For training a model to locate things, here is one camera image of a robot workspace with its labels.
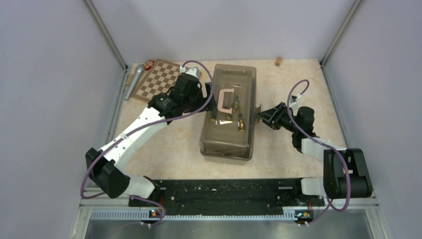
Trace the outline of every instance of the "wall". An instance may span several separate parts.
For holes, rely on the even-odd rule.
[[[393,238],[420,238],[422,2],[366,1],[327,72]]]
[[[81,0],[0,2],[0,238],[68,238],[122,70]]]
[[[94,0],[127,63],[319,58],[353,0]]]

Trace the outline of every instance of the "container handle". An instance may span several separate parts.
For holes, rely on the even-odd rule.
[[[234,88],[233,89],[222,89],[218,95],[218,104],[217,104],[217,109],[223,113],[228,113],[231,114],[231,108],[230,109],[224,109],[223,108],[223,102],[224,102],[224,93],[233,93],[234,92]]]

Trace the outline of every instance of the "checkered board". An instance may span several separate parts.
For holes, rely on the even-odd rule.
[[[179,67],[178,64],[158,59],[140,80],[132,97],[148,103],[154,95],[167,92],[176,83],[180,74]]]

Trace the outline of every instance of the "container lid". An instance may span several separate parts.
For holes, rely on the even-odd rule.
[[[250,159],[255,126],[256,69],[217,64],[214,110],[207,112],[201,153]]]

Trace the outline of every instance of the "beige tabletop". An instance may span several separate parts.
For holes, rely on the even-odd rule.
[[[211,73],[216,64],[253,66],[257,70],[257,104],[267,110],[286,102],[292,86],[308,79],[309,89],[300,98],[300,106],[315,110],[314,132],[338,146],[345,146],[332,101],[317,59],[284,59],[280,67],[275,60],[204,61]],[[209,77],[203,69],[201,82]],[[298,94],[304,85],[299,86]],[[123,103],[117,133],[128,127],[146,107],[131,98]],[[253,157],[250,161],[204,157],[199,140],[205,113],[173,121],[130,159],[125,172],[152,179],[228,179],[228,178],[291,178],[322,176],[322,163],[303,155],[292,146],[291,133],[274,131],[264,123],[255,127]]]

